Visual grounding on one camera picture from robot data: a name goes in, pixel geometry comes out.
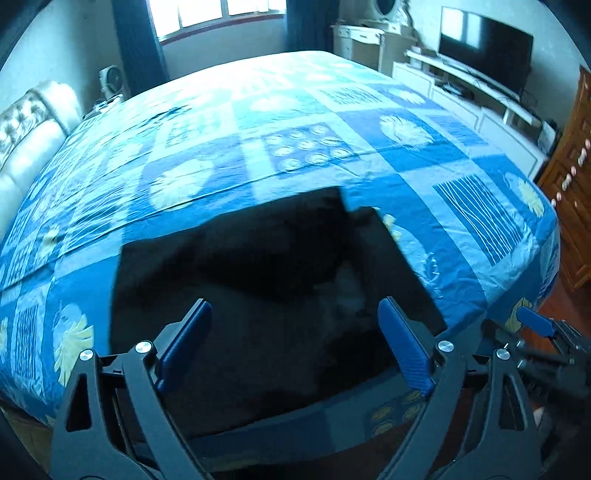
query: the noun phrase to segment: black fabric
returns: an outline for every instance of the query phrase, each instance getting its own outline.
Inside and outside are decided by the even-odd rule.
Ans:
[[[379,216],[349,213],[336,188],[125,245],[111,348],[179,321],[196,299],[212,331],[165,399],[183,433],[227,431],[329,398],[395,366],[376,319],[393,295],[434,334],[446,328]]]

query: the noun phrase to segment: window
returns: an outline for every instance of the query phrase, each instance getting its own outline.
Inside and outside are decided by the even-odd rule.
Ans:
[[[285,12],[285,0],[150,0],[158,38],[203,23],[236,15]]]

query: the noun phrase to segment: wooden cabinet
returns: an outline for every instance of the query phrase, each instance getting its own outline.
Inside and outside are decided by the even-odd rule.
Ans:
[[[556,209],[563,280],[575,290],[591,279],[591,73],[583,67],[569,124],[538,185]]]

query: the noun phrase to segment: blue gripper pad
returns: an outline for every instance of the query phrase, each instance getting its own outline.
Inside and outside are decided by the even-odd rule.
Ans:
[[[552,322],[528,307],[517,309],[517,320],[531,328],[542,337],[553,337],[556,334]]]
[[[423,396],[429,395],[434,388],[431,359],[393,299],[383,299],[379,303],[378,324],[408,386],[419,390]]]
[[[190,317],[179,332],[178,324],[165,327],[174,332],[174,340],[159,361],[156,390],[161,395],[171,393],[181,387],[183,378],[191,365],[197,348],[203,343],[212,326],[212,307],[206,301],[189,313]]]

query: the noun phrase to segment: television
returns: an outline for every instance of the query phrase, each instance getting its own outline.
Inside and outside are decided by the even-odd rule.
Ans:
[[[443,7],[439,56],[519,100],[531,69],[534,37],[492,18]]]

